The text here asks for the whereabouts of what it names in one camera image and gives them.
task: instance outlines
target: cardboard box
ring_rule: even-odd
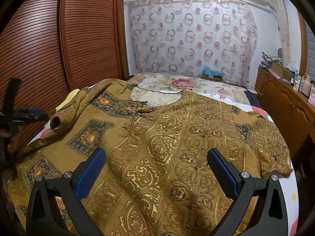
[[[290,81],[293,77],[293,74],[287,70],[285,67],[280,66],[276,63],[273,63],[271,66],[271,70],[277,74],[280,78]]]
[[[222,82],[223,77],[222,76],[210,76],[209,75],[202,75],[202,78],[205,80],[209,80],[209,81],[217,81],[217,82]]]

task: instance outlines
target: wooden wardrobe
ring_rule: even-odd
[[[0,36],[0,107],[10,77],[16,108],[49,112],[76,88],[122,78],[117,0],[25,0]],[[42,128],[22,128],[20,147]]]

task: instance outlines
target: cabinet handle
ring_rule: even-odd
[[[294,109],[294,106],[292,106],[290,114],[292,114],[292,112],[293,112],[293,109]]]

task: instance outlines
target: yellow cloth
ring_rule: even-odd
[[[98,146],[107,163],[82,204],[105,235],[208,235],[232,203],[207,164],[210,148],[254,177],[292,171],[281,134],[259,114],[186,90],[152,108],[130,100],[133,87],[104,80],[79,91],[52,118],[52,132],[23,149],[28,156],[8,185],[23,226],[35,177],[73,171]],[[61,198],[57,203],[75,232]]]
[[[68,96],[66,97],[66,99],[56,107],[56,112],[59,111],[64,105],[66,105],[67,103],[69,103],[74,97],[75,95],[79,92],[79,89],[75,89],[73,91],[71,91]]]

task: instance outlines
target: pink thermos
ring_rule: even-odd
[[[303,81],[301,92],[309,97],[311,92],[311,77],[309,75],[304,75],[303,77],[306,77],[306,79]]]

